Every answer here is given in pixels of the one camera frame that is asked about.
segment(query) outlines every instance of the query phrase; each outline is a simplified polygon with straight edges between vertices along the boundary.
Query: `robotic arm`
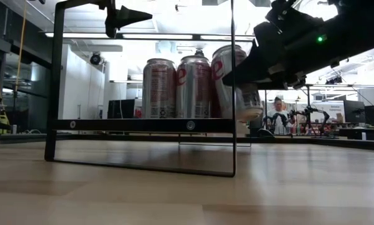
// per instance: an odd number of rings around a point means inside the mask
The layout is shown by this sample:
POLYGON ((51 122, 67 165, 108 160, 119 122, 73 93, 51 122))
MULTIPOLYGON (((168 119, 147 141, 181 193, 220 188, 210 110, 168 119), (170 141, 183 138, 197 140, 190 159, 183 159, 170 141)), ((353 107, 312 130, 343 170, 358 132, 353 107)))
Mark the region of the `robotic arm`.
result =
POLYGON ((280 113, 275 113, 275 115, 273 115, 273 126, 276 126, 277 117, 281 118, 281 122, 283 123, 283 126, 286 128, 288 124, 287 118, 285 115, 280 113))
POLYGON ((327 21, 293 9, 295 2, 272 2, 268 22, 254 28, 250 54, 236 67, 235 78, 232 72, 223 78, 225 85, 235 80, 237 86, 297 89, 305 85, 308 73, 374 48, 374 0, 328 0, 339 15, 327 21))
POLYGON ((115 0, 100 0, 93 4, 97 4, 101 10, 106 8, 105 29, 109 38, 115 38, 116 31, 126 25, 152 19, 151 14, 128 9, 125 6, 120 10, 116 9, 115 0))
POLYGON ((317 112, 317 113, 323 113, 323 115, 325 117, 324 120, 323 120, 322 125, 319 128, 320 136, 322 136, 322 134, 325 133, 325 126, 326 126, 327 120, 330 118, 330 116, 329 116, 329 114, 327 112, 325 112, 323 110, 319 110, 319 109, 314 109, 311 106, 307 106, 304 112, 296 112, 296 114, 301 114, 301 115, 303 115, 303 116, 306 117, 306 122, 305 122, 305 127, 304 127, 304 132, 305 132, 306 126, 308 126, 308 129, 312 129, 313 130, 312 125, 311 125, 310 115, 311 115, 311 113, 315 113, 315 112, 317 112))

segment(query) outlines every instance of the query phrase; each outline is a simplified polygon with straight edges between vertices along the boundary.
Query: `soda can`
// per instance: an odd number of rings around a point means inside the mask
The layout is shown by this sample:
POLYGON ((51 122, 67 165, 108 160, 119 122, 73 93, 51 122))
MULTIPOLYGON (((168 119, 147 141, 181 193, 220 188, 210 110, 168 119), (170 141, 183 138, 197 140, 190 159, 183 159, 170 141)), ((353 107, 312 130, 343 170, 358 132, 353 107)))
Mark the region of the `soda can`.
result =
POLYGON ((263 106, 256 84, 242 84, 236 87, 237 119, 254 121, 261 118, 263 106))
MULTIPOLYGON (((235 47, 236 65, 239 65, 247 54, 238 45, 235 47)), ((222 118, 232 117, 232 90, 230 86, 223 84, 222 78, 231 71, 231 46, 223 46, 213 53, 212 56, 212 85, 215 90, 211 103, 211 115, 215 118, 220 114, 222 118)))
POLYGON ((176 117, 208 118, 211 66, 197 54, 181 59, 176 73, 176 117))
POLYGON ((143 71, 142 118, 174 118, 176 69, 167 59, 150 59, 143 71))

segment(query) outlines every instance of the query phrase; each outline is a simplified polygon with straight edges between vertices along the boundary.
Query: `pole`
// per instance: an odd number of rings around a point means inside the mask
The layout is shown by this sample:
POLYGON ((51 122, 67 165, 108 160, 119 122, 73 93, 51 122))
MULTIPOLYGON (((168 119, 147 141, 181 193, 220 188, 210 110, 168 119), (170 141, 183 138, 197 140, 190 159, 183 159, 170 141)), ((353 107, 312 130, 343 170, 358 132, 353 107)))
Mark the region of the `pole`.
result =
MULTIPOLYGON (((265 116, 264 118, 266 118, 268 116, 268 91, 265 90, 265 116)), ((265 122, 265 129, 268 129, 268 119, 266 118, 266 122, 265 122)))

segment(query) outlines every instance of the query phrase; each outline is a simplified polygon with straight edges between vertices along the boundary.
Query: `wood surface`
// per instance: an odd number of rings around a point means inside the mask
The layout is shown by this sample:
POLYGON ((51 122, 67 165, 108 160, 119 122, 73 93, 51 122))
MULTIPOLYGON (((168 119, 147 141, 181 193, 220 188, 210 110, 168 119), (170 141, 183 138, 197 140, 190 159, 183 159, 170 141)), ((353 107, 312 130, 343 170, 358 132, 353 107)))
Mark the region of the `wood surface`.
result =
MULTIPOLYGON (((57 157, 227 170, 231 147, 58 141, 57 157)), ((374 224, 374 151, 238 148, 235 178, 45 162, 44 143, 0 145, 2 224, 374 224)))

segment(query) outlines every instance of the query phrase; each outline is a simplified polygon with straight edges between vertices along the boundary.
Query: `shelf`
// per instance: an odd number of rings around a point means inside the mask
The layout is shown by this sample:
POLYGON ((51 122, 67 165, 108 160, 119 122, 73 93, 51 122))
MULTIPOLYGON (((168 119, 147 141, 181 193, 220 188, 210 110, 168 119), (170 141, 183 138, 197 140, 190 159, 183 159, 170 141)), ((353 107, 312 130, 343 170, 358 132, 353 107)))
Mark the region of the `shelf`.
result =
POLYGON ((54 130, 144 133, 232 133, 232 119, 58 119, 54 130))

